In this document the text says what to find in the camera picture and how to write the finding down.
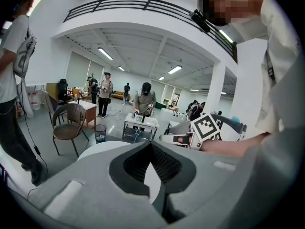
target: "round white table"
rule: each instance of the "round white table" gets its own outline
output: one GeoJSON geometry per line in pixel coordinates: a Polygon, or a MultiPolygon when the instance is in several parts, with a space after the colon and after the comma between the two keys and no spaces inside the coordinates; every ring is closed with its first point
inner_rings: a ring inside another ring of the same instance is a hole
{"type": "MultiPolygon", "coordinates": [[[[126,145],[130,145],[130,143],[120,142],[120,141],[110,141],[110,142],[98,143],[96,145],[93,145],[92,147],[89,147],[87,150],[85,150],[79,156],[77,161],[79,161],[80,159],[87,157],[89,155],[105,152],[105,151],[119,148],[119,147],[124,148],[123,146],[126,146],[126,145]]],[[[153,203],[159,194],[161,180],[159,179],[159,177],[151,163],[148,165],[148,168],[146,170],[144,184],[149,187],[149,202],[153,203]]]]}

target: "man in white t-shirt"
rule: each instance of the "man in white t-shirt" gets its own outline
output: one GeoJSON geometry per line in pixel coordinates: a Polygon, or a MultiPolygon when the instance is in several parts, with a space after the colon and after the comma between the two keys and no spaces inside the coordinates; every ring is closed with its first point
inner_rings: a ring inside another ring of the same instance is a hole
{"type": "Polygon", "coordinates": [[[8,155],[21,162],[23,169],[31,171],[31,181],[38,186],[41,182],[42,165],[36,159],[17,123],[17,87],[13,72],[16,53],[27,36],[29,18],[26,14],[33,1],[22,0],[17,6],[13,16],[15,20],[0,44],[0,145],[8,155]]]}
{"type": "Polygon", "coordinates": [[[207,140],[200,149],[211,153],[243,156],[247,148],[259,145],[266,136],[283,128],[269,93],[295,62],[300,42],[292,24],[275,0],[198,0],[198,11],[216,26],[257,15],[261,16],[263,24],[268,28],[268,47],[261,65],[263,99],[256,124],[265,133],[240,142],[207,140]]]}

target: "sofa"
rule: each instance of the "sofa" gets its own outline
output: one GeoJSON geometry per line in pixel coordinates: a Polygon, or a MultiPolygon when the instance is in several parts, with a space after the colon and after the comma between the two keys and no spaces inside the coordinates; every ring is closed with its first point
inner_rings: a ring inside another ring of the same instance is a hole
{"type": "Polygon", "coordinates": [[[111,95],[111,97],[123,100],[124,99],[124,92],[114,91],[114,93],[111,95]]]}

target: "black cap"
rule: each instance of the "black cap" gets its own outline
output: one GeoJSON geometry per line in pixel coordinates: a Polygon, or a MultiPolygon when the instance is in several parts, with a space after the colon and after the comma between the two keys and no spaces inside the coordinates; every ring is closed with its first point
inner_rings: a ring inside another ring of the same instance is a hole
{"type": "Polygon", "coordinates": [[[142,86],[142,93],[144,96],[147,96],[148,93],[151,91],[152,85],[150,83],[145,82],[142,86]]]}

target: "person in gray shirt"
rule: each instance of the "person in gray shirt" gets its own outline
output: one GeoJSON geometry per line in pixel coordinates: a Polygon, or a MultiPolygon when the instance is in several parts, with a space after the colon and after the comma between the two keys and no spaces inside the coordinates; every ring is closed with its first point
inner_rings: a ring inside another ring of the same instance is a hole
{"type": "Polygon", "coordinates": [[[135,93],[135,97],[133,100],[133,110],[138,109],[139,115],[143,115],[143,120],[145,117],[149,117],[151,114],[151,110],[149,108],[150,104],[153,104],[155,106],[156,104],[156,94],[154,91],[151,91],[152,85],[150,85],[148,82],[145,82],[142,86],[142,89],[137,91],[135,93]]]}

